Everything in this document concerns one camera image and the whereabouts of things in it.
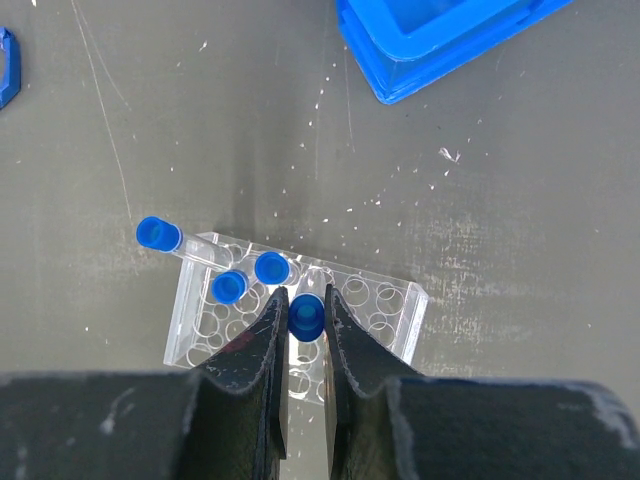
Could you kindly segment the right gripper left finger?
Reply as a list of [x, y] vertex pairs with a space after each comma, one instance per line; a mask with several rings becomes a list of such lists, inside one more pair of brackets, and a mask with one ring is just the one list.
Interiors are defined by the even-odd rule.
[[286, 456], [289, 299], [179, 372], [1, 378], [5, 479], [274, 479]]

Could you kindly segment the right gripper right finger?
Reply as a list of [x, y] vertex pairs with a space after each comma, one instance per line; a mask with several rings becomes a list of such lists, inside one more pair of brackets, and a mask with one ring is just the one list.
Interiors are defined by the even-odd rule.
[[325, 293], [334, 479], [635, 479], [639, 430], [609, 389], [558, 379], [431, 377]]

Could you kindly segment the clear acrylic tube rack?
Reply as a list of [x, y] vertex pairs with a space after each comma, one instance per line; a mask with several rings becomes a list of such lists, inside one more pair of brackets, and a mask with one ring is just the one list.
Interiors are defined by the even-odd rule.
[[[249, 278], [243, 295], [230, 300], [230, 285], [216, 297], [212, 290], [222, 266], [212, 265], [211, 244], [226, 250], [230, 266]], [[267, 252], [265, 245], [206, 232], [189, 241], [182, 261], [163, 362], [167, 366], [193, 368], [217, 353], [252, 324], [274, 286], [271, 271], [256, 273], [255, 263]], [[289, 394], [311, 403], [324, 401], [326, 336], [320, 330], [327, 311], [325, 288], [341, 293], [356, 322], [382, 346], [406, 363], [412, 361], [429, 297], [424, 289], [387, 275], [283, 251], [289, 264], [284, 286], [293, 309], [289, 323]]]

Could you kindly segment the blue capped test tube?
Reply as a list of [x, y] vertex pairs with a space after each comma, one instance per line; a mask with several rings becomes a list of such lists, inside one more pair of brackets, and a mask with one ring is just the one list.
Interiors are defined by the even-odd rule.
[[317, 295], [302, 293], [290, 304], [288, 329], [298, 341], [315, 341], [323, 333], [324, 322], [324, 303]]
[[277, 252], [264, 252], [256, 259], [254, 272], [264, 284], [283, 285], [290, 274], [289, 262]]
[[248, 288], [249, 279], [244, 272], [228, 270], [214, 278], [211, 293], [218, 303], [231, 305], [239, 301]]
[[228, 269], [233, 262], [228, 248], [185, 233], [177, 225], [159, 217], [149, 216], [141, 220], [136, 229], [136, 239], [143, 247], [211, 268]]

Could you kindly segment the blue plastic divided bin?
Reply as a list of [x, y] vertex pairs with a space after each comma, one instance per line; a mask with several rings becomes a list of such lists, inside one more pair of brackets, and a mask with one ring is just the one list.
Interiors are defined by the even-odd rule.
[[336, 3], [336, 13], [374, 95], [392, 105], [569, 3], [347, 0]]

